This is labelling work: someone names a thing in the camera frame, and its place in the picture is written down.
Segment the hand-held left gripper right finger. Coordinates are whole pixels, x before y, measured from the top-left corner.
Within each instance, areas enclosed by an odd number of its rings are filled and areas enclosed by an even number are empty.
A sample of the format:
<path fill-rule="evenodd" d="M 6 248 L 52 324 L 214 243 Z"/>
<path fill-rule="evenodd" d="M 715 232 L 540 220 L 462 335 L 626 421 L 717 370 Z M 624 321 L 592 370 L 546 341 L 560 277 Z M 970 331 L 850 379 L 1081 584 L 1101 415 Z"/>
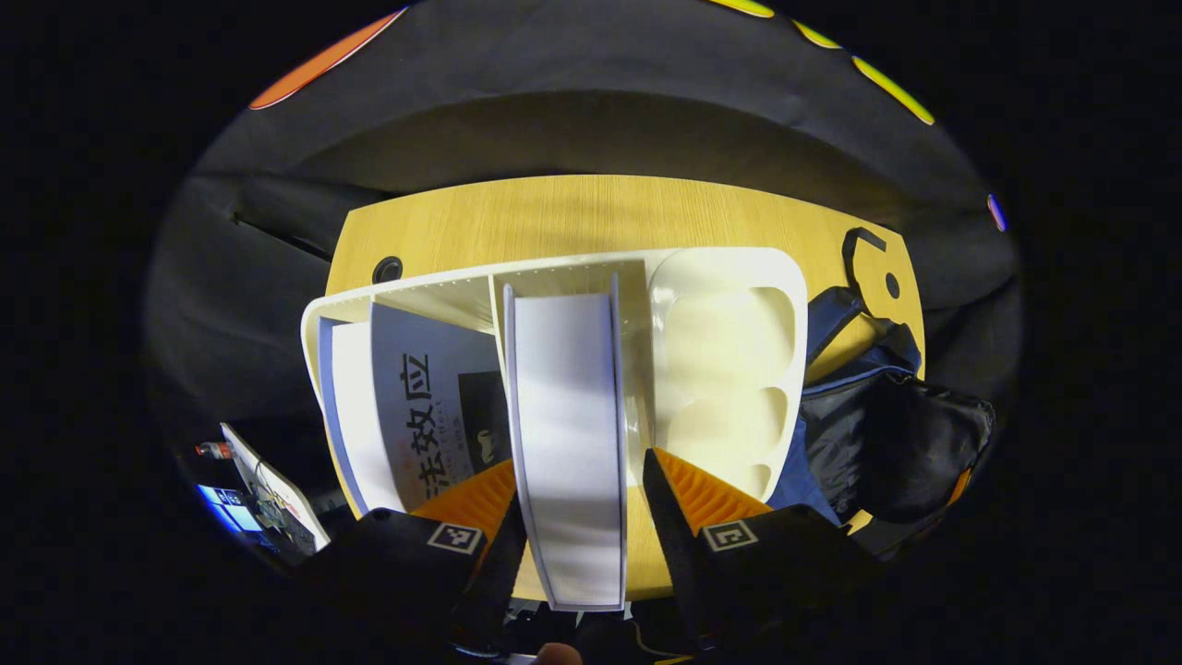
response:
<path fill-rule="evenodd" d="M 811 506 L 773 509 L 661 449 L 643 489 L 686 630 L 697 647 L 760 647 L 878 571 Z"/>

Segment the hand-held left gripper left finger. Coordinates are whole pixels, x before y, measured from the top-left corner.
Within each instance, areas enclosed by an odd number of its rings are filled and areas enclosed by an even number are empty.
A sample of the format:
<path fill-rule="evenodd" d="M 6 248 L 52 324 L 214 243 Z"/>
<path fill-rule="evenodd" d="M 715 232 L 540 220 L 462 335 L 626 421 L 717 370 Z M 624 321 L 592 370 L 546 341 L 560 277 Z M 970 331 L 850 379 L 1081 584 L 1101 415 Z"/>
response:
<path fill-rule="evenodd" d="M 525 548 L 505 459 L 414 511 L 368 511 L 307 559 L 305 582 L 414 647 L 502 648 Z"/>

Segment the blue schoolbag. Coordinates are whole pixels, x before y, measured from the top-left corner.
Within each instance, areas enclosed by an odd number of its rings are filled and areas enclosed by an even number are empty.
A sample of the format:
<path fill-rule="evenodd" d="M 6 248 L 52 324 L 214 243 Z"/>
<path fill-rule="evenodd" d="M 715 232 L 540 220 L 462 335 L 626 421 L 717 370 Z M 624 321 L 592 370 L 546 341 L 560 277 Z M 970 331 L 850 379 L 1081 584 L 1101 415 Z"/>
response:
<path fill-rule="evenodd" d="M 853 321 L 868 322 L 873 337 L 803 387 L 768 506 L 811 506 L 886 561 L 941 521 L 959 472 L 974 472 L 983 458 L 995 413 L 988 400 L 918 378 L 922 356 L 911 328 L 873 317 L 862 295 L 855 273 L 860 248 L 886 252 L 886 241 L 865 228 L 844 236 L 846 282 L 808 304 L 806 365 L 814 366 Z"/>

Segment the white book grey patterned spine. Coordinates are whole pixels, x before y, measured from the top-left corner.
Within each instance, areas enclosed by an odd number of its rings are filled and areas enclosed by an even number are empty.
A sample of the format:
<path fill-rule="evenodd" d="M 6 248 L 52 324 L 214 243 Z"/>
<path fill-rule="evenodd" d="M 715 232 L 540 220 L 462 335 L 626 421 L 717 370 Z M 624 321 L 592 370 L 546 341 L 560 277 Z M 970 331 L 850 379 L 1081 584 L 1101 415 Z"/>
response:
<path fill-rule="evenodd" d="M 626 595 L 626 416 L 618 286 L 522 296 L 505 285 L 517 493 L 546 601 L 612 613 Z"/>

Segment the lilac book with dark figure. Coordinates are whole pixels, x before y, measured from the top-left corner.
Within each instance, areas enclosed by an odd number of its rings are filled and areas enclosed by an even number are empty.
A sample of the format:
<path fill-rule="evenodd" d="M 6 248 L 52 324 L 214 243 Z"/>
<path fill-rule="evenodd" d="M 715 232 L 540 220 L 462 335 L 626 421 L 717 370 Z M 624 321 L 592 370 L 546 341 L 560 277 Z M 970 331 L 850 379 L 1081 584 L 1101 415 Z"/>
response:
<path fill-rule="evenodd" d="M 414 511 L 508 458 L 489 333 L 376 300 L 363 304 L 359 321 L 311 324 L 322 416 L 356 514 Z"/>

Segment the cream plastic bookshelf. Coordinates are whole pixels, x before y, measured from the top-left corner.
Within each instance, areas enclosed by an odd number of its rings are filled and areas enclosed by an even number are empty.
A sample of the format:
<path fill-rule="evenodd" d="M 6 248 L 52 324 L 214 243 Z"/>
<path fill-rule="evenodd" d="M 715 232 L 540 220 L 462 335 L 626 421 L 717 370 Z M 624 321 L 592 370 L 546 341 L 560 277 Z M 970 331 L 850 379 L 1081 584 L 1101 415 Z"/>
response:
<path fill-rule="evenodd" d="M 311 363 L 313 317 L 362 320 L 384 304 L 489 333 L 507 408 L 505 285 L 522 296 L 618 286 L 626 416 L 626 489 L 639 484 L 647 449 L 661 449 L 767 502 L 790 450 L 806 370 L 808 295 L 803 270 L 775 248 L 676 248 L 583 254 L 478 266 L 374 283 L 312 300 L 301 341 Z"/>

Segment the white side desk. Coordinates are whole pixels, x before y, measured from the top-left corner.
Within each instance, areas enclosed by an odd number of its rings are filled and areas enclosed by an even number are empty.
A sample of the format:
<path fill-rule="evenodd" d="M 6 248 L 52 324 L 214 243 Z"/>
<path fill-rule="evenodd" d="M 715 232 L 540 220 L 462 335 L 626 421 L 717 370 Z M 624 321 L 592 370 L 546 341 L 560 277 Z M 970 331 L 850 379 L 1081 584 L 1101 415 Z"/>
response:
<path fill-rule="evenodd" d="M 247 506 L 255 521 L 301 556 L 324 549 L 330 536 L 304 493 L 271 467 L 227 422 L 221 422 L 220 429 L 246 487 Z"/>

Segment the computer monitor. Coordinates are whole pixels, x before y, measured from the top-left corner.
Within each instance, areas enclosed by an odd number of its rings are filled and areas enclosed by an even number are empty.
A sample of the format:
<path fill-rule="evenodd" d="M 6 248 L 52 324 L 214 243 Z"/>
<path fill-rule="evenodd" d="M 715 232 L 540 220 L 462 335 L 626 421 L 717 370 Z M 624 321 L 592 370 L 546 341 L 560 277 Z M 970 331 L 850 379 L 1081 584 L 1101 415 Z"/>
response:
<path fill-rule="evenodd" d="M 212 516 L 219 519 L 229 533 L 252 537 L 264 533 L 264 526 L 246 506 L 241 493 L 201 484 L 196 485 L 196 490 L 212 510 Z"/>

